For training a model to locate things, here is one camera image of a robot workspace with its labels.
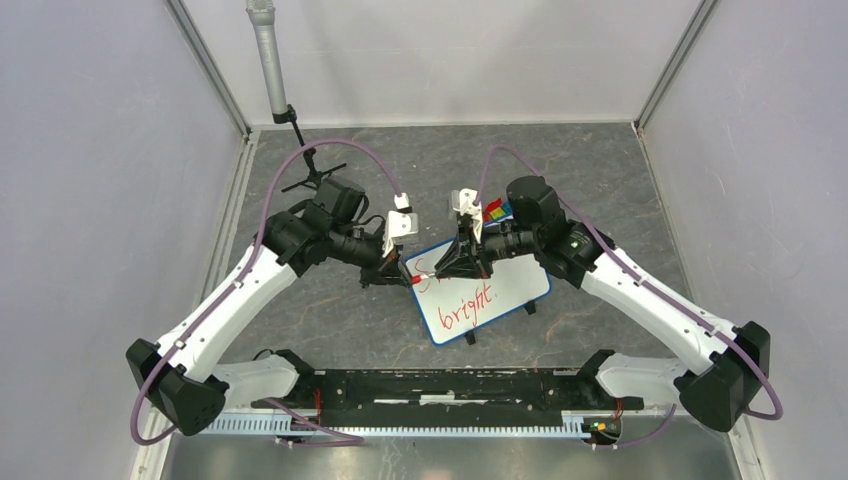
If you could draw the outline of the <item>blue framed whiteboard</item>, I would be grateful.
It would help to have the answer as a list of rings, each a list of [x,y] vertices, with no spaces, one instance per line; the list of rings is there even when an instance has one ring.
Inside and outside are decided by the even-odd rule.
[[[489,279],[429,278],[452,241],[444,240],[405,260],[420,281],[412,288],[422,323],[437,346],[464,337],[551,290],[551,280],[531,255],[494,263]]]

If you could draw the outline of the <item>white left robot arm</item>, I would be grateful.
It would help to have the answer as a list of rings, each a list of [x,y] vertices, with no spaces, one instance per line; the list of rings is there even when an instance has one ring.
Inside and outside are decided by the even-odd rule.
[[[314,394],[312,370],[292,353],[223,364],[233,340],[277,295],[327,259],[353,265],[360,282],[411,287],[400,240],[418,227],[407,194],[373,233],[360,220],[369,202],[344,178],[325,179],[315,195],[267,219],[242,259],[185,320],[157,341],[136,340],[126,358],[140,392],[185,436],[209,427],[226,409],[266,398],[290,407]]]

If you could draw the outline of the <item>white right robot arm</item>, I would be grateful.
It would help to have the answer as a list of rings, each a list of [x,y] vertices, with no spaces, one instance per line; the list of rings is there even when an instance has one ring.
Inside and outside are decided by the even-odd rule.
[[[451,194],[457,235],[435,266],[439,278],[489,279],[499,261],[530,257],[555,278],[612,305],[652,334],[672,357],[600,351],[577,382],[580,400],[602,408],[615,397],[682,407],[703,426],[730,431],[768,382],[771,335],[695,305],[642,269],[607,235],[570,218],[541,176],[523,176],[506,190],[512,216],[483,223],[475,190]]]

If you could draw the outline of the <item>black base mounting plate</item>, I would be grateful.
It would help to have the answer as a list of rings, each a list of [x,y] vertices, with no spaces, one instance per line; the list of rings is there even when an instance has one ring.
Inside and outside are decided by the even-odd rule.
[[[281,403],[326,427],[548,427],[569,412],[637,411],[575,368],[327,369],[302,375]]]

